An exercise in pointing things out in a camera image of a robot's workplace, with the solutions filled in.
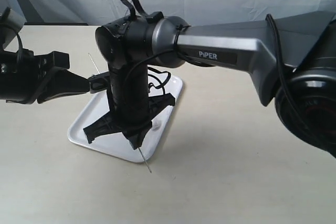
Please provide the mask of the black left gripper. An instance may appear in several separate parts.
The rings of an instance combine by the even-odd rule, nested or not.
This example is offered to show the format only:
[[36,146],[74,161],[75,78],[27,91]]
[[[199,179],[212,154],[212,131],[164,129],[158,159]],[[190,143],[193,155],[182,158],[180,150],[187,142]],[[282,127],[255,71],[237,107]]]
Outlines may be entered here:
[[87,78],[74,74],[69,54],[52,51],[35,55],[24,50],[20,58],[16,52],[1,51],[1,100],[38,104],[90,91]]

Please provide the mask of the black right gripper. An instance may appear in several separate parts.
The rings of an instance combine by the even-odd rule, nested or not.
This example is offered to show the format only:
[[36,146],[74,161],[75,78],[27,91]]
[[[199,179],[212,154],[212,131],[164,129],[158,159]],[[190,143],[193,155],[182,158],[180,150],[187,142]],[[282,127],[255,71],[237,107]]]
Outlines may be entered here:
[[115,67],[108,64],[110,74],[110,112],[108,129],[122,133],[136,150],[152,128],[149,109],[148,67],[146,64],[125,64]]

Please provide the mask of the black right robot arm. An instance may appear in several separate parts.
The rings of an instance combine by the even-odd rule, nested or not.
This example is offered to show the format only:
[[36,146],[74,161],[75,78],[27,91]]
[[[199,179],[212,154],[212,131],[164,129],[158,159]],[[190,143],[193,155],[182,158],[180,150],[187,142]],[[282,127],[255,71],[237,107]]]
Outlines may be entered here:
[[88,140],[122,133],[134,149],[171,94],[149,96],[150,65],[224,67],[250,75],[262,105],[275,102],[283,125],[335,154],[335,14],[316,11],[265,20],[190,26],[177,16],[131,14],[96,29],[106,60],[110,111]]

